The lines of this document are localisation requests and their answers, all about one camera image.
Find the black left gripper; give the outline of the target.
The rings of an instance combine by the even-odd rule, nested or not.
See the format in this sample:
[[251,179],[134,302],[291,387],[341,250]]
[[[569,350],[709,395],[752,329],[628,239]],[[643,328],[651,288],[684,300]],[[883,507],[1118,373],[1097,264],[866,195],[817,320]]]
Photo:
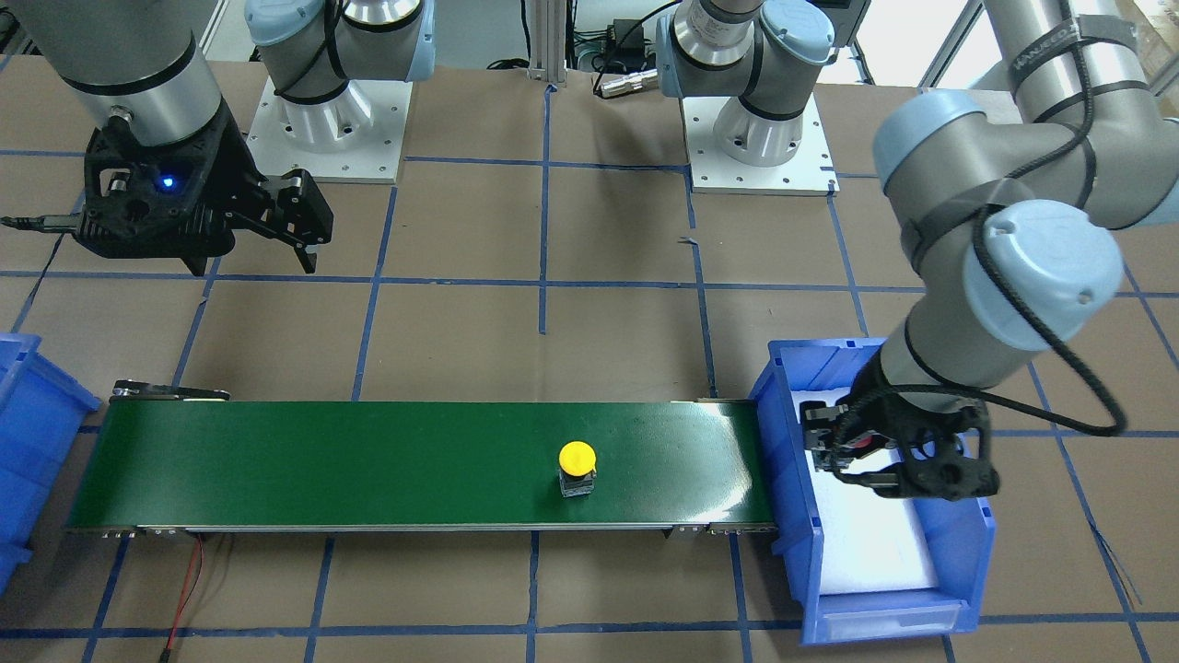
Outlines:
[[[983,390],[961,385],[893,385],[880,355],[858,372],[837,403],[801,403],[806,449],[829,449],[829,472],[844,485],[881,498],[938,498],[956,501],[997,494],[990,461],[992,427]],[[889,436],[900,460],[888,470],[854,471],[858,457],[844,452],[867,431]]]

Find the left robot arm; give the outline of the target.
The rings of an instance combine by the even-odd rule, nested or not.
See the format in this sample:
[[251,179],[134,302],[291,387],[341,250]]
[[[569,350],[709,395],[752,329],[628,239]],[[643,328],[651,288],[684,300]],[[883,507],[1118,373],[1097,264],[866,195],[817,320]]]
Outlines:
[[1021,122],[935,88],[881,123],[872,163],[926,296],[847,395],[801,406],[814,467],[883,498],[996,494],[988,403],[1120,436],[1067,340],[1120,285],[1115,231],[1175,222],[1175,122],[1117,5],[984,9]]

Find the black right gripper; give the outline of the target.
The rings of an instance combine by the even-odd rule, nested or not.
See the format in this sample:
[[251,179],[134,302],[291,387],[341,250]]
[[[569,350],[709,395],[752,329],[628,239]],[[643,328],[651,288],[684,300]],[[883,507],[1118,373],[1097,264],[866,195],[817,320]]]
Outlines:
[[4,217],[4,227],[68,234],[105,260],[180,260],[203,275],[246,229],[292,247],[303,273],[332,239],[332,209],[307,169],[268,178],[219,101],[210,122],[172,145],[147,146],[117,110],[94,130],[84,158],[80,214]]

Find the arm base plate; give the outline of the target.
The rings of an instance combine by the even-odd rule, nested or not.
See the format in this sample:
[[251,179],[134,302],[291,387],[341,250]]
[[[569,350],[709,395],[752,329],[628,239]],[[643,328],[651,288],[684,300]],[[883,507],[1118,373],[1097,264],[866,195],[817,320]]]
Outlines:
[[299,105],[268,80],[248,131],[253,163],[268,177],[307,169],[320,183],[395,184],[413,88],[353,80],[336,99]]
[[839,184],[814,97],[801,116],[772,122],[736,97],[681,100],[694,192],[825,196]]

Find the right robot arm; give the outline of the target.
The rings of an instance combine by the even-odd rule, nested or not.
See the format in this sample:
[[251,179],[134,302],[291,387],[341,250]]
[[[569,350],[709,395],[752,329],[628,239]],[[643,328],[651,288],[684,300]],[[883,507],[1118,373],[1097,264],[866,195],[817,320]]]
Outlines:
[[24,42],[88,111],[75,214],[6,215],[104,260],[195,276],[241,231],[315,273],[321,185],[395,183],[433,1],[7,1]]

